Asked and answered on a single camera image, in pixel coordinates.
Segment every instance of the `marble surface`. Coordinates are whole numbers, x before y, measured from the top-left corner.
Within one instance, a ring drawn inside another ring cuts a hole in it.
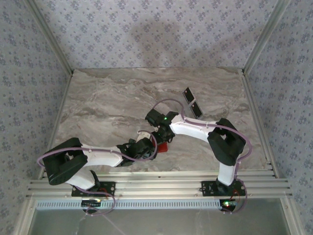
[[[187,104],[182,91],[189,86],[204,115],[202,120],[229,119],[253,145],[241,169],[263,169],[266,159],[236,70],[222,68],[89,69],[75,70],[55,145],[78,137],[93,146],[114,146],[137,138],[137,130],[153,131],[144,120],[156,101],[175,98]],[[162,113],[179,111],[175,102],[157,107]],[[176,136],[169,151],[155,160],[129,167],[101,167],[102,171],[218,170],[210,146],[188,136]]]

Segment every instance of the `red object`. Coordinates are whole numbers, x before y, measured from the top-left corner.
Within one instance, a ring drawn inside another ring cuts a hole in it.
[[[164,153],[167,152],[168,148],[167,148],[167,143],[162,143],[160,145],[157,146],[157,152],[158,153]]]

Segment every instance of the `gray marble table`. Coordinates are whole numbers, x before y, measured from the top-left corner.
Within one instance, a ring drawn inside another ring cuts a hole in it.
[[[204,115],[202,120],[229,119],[253,145],[241,169],[264,169],[266,158],[256,131],[241,77],[221,68],[93,69],[76,70],[66,96],[54,145],[71,137],[94,146],[114,146],[137,138],[137,130],[153,131],[144,120],[156,101],[176,98],[190,87]],[[174,102],[160,104],[163,113],[179,111]],[[177,136],[153,161],[129,167],[97,167],[110,172],[218,170],[209,145]]]

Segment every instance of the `blue floral wallpaper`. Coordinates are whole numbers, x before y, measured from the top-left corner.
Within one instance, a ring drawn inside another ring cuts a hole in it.
[[[68,76],[22,0],[1,0],[0,9],[0,234],[9,235]]]
[[[243,68],[277,0],[35,0],[73,68]]]
[[[313,235],[312,1],[291,1],[248,76],[277,164]]]

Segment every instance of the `wall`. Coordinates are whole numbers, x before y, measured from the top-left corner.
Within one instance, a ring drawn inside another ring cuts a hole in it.
[[[0,234],[11,234],[67,75],[21,0],[0,1]]]
[[[242,68],[277,0],[35,2],[73,68]]]
[[[313,2],[291,0],[249,74],[264,126],[313,234]]]

